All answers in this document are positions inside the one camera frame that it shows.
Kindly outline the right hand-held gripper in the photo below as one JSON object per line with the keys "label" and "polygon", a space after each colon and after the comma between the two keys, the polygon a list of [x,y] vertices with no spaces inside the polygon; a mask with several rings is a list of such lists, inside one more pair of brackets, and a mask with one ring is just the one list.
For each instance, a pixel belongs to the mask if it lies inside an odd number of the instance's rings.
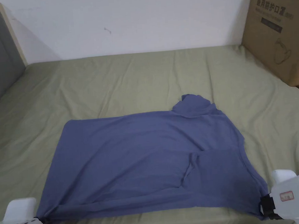
{"label": "right hand-held gripper", "polygon": [[271,192],[261,198],[260,213],[270,220],[299,220],[299,175],[291,170],[277,169],[272,177],[275,183]]}

